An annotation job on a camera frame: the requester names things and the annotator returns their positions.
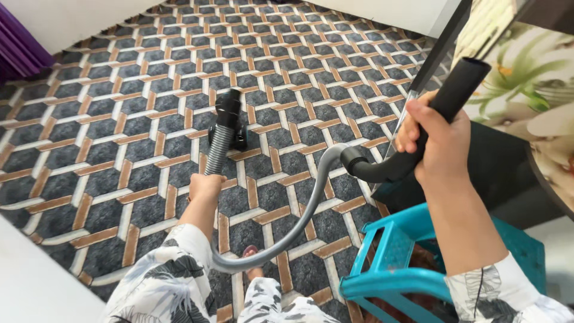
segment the teal plastic stool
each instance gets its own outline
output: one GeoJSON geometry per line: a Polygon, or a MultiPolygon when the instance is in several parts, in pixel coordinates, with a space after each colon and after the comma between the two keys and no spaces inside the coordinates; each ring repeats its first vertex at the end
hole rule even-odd
{"type": "MultiPolygon", "coordinates": [[[[431,251],[441,263],[440,250],[428,239],[436,238],[426,203],[413,206],[391,216],[366,224],[365,234],[351,273],[341,279],[339,292],[345,299],[354,301],[385,323],[399,323],[366,298],[376,297],[387,302],[417,322],[443,321],[423,307],[411,302],[404,293],[426,294],[452,304],[451,295],[444,282],[445,272],[424,268],[409,268],[414,243],[431,251]],[[370,268],[362,272],[367,253],[375,237],[380,237],[370,268]]],[[[542,294],[546,294],[544,245],[523,231],[492,219],[506,248],[512,252],[530,282],[542,294]]]]}

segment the floral pajamas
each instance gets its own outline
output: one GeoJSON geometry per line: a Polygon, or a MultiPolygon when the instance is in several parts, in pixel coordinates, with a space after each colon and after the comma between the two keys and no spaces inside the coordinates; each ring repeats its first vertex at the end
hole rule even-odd
{"type": "MultiPolygon", "coordinates": [[[[208,274],[210,244],[195,226],[181,224],[164,243],[139,259],[106,306],[106,323],[216,322],[217,304],[208,274]]],[[[470,322],[574,322],[571,311],[541,295],[512,257],[446,278],[459,318],[470,322]]],[[[272,278],[255,278],[247,289],[238,323],[337,323],[309,297],[281,308],[272,278]]]]}

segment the hexagon pattern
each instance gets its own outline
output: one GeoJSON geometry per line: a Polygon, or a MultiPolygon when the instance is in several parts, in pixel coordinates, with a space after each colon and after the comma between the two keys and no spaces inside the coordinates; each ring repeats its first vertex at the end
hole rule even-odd
{"type": "MultiPolygon", "coordinates": [[[[418,37],[306,2],[155,6],[58,54],[38,80],[0,89],[0,212],[106,301],[184,211],[215,100],[232,87],[245,95],[249,148],[225,163],[214,240],[237,256],[269,247],[304,212],[327,147],[382,161],[429,50],[407,35],[418,37]]],[[[338,283],[358,229],[380,218],[369,192],[332,167],[305,235],[263,267],[285,302],[312,295],[341,322],[362,319],[338,283]]],[[[246,278],[210,278],[218,321],[237,318],[246,278]]]]}

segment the foot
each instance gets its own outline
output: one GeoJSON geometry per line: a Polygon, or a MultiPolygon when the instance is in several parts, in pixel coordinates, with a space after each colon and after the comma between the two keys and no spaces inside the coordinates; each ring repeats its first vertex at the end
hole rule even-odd
{"type": "MultiPolygon", "coordinates": [[[[245,249],[245,251],[243,253],[243,257],[245,258],[245,257],[253,256],[256,253],[257,253],[257,248],[255,246],[249,246],[245,249]]],[[[261,269],[261,267],[254,267],[254,268],[248,269],[245,271],[245,274],[247,275],[247,278],[249,279],[250,282],[257,277],[265,277],[263,275],[263,269],[261,269]]]]}

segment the gray flexible hose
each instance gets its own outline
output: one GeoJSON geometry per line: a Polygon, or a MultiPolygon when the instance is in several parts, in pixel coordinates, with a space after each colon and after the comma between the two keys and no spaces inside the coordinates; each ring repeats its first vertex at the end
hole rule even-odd
{"type": "Polygon", "coordinates": [[[210,154],[207,156],[205,175],[221,175],[225,155],[233,139],[234,130],[222,125],[215,125],[215,133],[211,140],[210,154]]]}
{"type": "Polygon", "coordinates": [[[319,169],[317,171],[317,179],[315,181],[315,186],[313,187],[313,193],[311,194],[309,203],[307,203],[305,213],[301,216],[293,229],[291,229],[291,231],[289,231],[289,233],[283,237],[283,239],[279,240],[279,242],[275,243],[271,247],[259,251],[256,255],[239,259],[222,257],[219,254],[219,250],[217,249],[215,243],[212,241],[211,251],[213,255],[211,268],[214,268],[220,272],[234,274],[236,272],[248,270],[249,268],[261,266],[263,263],[271,260],[286,250],[291,245],[291,243],[293,243],[295,239],[305,230],[307,223],[317,209],[317,205],[319,205],[319,199],[321,198],[321,194],[325,189],[325,184],[327,182],[331,164],[339,160],[341,152],[347,147],[349,147],[347,144],[336,144],[327,148],[327,150],[323,153],[321,160],[319,161],[319,169]]]}

